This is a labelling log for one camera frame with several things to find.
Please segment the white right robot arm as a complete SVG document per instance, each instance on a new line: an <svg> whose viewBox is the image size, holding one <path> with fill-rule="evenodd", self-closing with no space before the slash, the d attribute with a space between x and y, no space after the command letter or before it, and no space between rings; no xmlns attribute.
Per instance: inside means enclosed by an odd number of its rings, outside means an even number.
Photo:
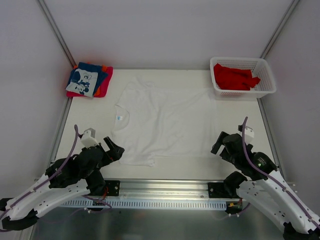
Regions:
<svg viewBox="0 0 320 240"><path fill-rule="evenodd" d="M211 153L219 154L237 170L213 193L246 200L278 227L285 240L318 240L319 215L298 198L273 161L252 148L238 133L219 134Z"/></svg>

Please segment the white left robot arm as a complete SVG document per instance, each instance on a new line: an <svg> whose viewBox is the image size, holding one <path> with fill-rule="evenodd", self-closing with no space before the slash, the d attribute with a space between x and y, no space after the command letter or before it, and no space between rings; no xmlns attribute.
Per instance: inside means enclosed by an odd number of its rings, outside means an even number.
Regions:
<svg viewBox="0 0 320 240"><path fill-rule="evenodd" d="M108 150L100 143L83 147L78 154L70 152L56 160L40 179L14 198L0 200L1 232L27 229L61 204L80 196L98 196L106 186L100 172L121 159L125 149L109 137Z"/></svg>

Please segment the white t shirt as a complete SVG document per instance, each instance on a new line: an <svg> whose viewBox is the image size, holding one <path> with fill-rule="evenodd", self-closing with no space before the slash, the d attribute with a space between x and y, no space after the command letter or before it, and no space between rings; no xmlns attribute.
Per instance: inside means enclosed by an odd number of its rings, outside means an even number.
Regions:
<svg viewBox="0 0 320 240"><path fill-rule="evenodd" d="M155 165L156 157L207 158L217 136L212 88L160 88L135 79L115 104L112 140L123 165Z"/></svg>

